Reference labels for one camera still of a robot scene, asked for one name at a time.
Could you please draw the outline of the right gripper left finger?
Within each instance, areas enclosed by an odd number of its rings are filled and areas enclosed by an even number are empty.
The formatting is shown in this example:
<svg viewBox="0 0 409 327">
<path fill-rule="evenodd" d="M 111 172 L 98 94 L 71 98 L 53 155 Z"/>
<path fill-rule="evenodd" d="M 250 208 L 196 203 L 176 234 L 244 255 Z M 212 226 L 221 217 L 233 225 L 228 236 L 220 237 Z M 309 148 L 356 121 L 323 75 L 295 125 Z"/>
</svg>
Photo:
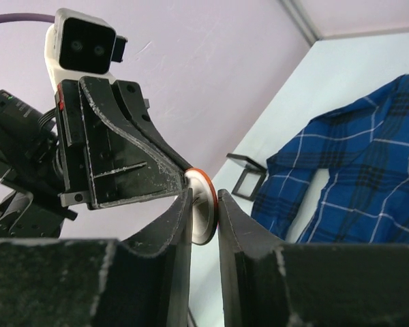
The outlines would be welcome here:
<svg viewBox="0 0 409 327">
<path fill-rule="evenodd" d="M 124 241 L 0 238 L 0 326 L 186 326 L 192 191 Z"/>
</svg>

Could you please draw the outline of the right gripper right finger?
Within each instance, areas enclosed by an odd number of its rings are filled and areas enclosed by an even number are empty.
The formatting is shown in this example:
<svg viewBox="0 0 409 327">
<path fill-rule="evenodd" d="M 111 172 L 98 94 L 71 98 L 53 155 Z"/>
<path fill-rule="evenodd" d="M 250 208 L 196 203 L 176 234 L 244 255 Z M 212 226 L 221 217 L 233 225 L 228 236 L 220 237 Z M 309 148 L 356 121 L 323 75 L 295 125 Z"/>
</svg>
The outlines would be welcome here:
<svg viewBox="0 0 409 327">
<path fill-rule="evenodd" d="M 227 326 L 409 326 L 409 245 L 292 244 L 222 189 Z"/>
</svg>

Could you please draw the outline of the portrait round brooch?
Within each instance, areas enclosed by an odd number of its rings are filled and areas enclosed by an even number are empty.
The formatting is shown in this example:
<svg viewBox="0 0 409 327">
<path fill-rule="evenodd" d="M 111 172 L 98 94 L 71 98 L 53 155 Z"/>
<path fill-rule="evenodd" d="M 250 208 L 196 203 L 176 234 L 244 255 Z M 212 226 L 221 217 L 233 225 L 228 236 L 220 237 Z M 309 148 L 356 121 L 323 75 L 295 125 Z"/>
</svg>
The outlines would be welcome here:
<svg viewBox="0 0 409 327">
<path fill-rule="evenodd" d="M 201 169 L 188 169 L 185 179 L 192 190 L 192 242 L 203 246 L 211 241 L 217 229 L 217 193 L 211 179 Z"/>
</svg>

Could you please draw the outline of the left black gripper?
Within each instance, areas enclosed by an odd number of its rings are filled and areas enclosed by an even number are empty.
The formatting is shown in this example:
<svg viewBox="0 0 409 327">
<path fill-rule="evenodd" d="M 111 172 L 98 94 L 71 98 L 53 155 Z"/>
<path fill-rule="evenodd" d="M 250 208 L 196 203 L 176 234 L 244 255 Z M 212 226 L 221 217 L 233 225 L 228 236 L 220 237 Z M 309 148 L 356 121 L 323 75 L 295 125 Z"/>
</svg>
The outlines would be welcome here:
<svg viewBox="0 0 409 327">
<path fill-rule="evenodd" d="M 137 82 L 83 77 L 57 85 L 61 205 L 91 210 L 176 196 L 192 168 L 156 129 Z"/>
</svg>

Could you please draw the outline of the blue plaid button shirt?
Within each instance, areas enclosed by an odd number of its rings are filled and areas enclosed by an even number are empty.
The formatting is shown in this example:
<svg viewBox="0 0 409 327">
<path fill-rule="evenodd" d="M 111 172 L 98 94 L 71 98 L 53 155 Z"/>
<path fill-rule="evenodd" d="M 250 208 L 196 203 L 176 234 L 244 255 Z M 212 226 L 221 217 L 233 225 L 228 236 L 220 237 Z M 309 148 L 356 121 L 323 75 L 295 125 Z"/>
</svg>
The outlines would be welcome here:
<svg viewBox="0 0 409 327">
<path fill-rule="evenodd" d="M 409 244 L 409 74 L 312 119 L 267 159 L 252 218 L 287 237 L 311 181 L 329 172 L 300 243 Z"/>
</svg>

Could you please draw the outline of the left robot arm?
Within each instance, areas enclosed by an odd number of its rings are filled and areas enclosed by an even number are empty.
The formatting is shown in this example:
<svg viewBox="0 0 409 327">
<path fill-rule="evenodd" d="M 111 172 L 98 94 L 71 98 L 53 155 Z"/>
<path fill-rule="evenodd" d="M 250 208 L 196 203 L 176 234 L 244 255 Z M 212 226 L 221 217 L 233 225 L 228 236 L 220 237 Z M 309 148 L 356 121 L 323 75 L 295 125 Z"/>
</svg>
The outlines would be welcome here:
<svg viewBox="0 0 409 327">
<path fill-rule="evenodd" d="M 84 76 L 41 113 L 0 91 L 0 238 L 56 238 L 91 210 L 175 196 L 189 163 L 160 135 L 140 86 Z"/>
</svg>

